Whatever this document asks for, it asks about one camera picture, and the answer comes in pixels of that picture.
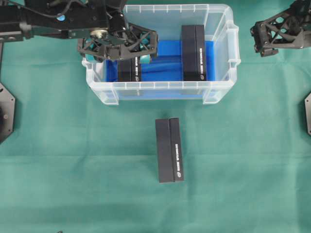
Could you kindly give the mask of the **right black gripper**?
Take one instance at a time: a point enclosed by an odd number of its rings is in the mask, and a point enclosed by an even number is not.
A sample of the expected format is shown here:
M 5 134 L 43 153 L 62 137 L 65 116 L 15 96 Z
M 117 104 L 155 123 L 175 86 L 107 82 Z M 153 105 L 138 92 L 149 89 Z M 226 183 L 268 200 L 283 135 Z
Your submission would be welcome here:
M 255 41 L 255 52 L 261 57 L 276 55 L 279 49 L 304 47 L 304 30 L 294 16 L 274 16 L 258 21 L 250 33 Z

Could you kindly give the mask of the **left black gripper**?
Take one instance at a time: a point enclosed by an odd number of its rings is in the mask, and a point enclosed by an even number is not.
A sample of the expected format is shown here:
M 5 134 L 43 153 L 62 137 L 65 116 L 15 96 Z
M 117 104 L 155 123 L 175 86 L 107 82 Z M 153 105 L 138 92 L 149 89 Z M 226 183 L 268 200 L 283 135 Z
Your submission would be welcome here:
M 149 64 L 157 56 L 156 31 L 128 22 L 123 12 L 108 13 L 109 28 L 98 28 L 78 40 L 77 50 L 90 63 L 120 61 L 139 57 Z

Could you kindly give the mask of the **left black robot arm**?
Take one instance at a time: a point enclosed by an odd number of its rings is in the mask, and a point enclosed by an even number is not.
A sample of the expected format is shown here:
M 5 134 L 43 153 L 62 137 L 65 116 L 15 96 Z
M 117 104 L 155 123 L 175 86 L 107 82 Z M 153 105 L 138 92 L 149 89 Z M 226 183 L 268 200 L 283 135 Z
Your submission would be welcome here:
M 97 62 L 156 57 L 156 31 L 130 23 L 124 0 L 12 0 L 0 2 L 0 41 L 35 36 L 77 39 L 77 50 Z

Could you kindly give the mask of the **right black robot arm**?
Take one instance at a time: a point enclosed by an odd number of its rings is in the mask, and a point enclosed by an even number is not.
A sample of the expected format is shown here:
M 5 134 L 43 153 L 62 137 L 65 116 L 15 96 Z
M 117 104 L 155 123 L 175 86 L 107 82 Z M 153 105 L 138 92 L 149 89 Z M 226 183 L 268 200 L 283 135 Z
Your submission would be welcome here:
M 261 57 L 276 55 L 279 49 L 303 49 L 311 46 L 311 2 L 295 0 L 288 9 L 250 29 L 254 50 Z

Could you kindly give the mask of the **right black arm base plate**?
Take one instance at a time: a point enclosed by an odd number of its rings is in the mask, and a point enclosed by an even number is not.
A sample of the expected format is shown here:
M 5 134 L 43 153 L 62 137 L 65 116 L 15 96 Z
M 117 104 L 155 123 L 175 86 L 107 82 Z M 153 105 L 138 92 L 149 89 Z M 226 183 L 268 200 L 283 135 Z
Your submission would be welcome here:
M 311 135 L 311 93 L 304 100 L 308 135 Z

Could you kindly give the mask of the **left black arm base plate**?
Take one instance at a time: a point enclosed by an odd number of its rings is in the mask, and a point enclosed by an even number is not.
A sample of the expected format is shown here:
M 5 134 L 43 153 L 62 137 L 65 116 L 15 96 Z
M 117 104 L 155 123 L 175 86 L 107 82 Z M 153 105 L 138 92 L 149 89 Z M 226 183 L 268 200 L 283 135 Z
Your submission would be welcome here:
M 14 131 L 15 97 L 0 84 L 0 143 Z

